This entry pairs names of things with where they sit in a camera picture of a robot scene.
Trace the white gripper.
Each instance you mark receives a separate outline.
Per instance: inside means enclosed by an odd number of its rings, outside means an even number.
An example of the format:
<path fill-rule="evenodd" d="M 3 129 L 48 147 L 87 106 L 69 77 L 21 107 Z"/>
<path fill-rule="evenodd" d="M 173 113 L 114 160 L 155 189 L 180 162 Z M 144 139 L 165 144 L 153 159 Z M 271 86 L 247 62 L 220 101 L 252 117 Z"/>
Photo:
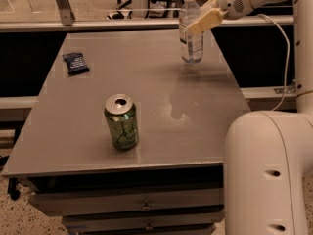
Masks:
<path fill-rule="evenodd" d="M 208 0 L 201 6 L 206 11 L 190 23 L 186 31 L 199 35 L 221 25 L 224 18 L 236 20 L 253 11 L 252 0 Z"/>

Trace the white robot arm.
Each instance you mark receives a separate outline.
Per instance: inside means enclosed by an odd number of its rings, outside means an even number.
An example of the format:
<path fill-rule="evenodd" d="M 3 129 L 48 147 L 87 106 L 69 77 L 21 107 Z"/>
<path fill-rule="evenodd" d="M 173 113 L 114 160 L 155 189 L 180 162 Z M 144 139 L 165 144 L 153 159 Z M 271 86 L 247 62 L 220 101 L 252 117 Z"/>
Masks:
<path fill-rule="evenodd" d="M 209 0 L 188 30 L 200 33 L 271 2 Z M 302 176 L 313 166 L 313 0 L 291 0 L 295 36 L 295 113 L 238 117 L 225 142 L 226 235 L 308 235 Z"/>

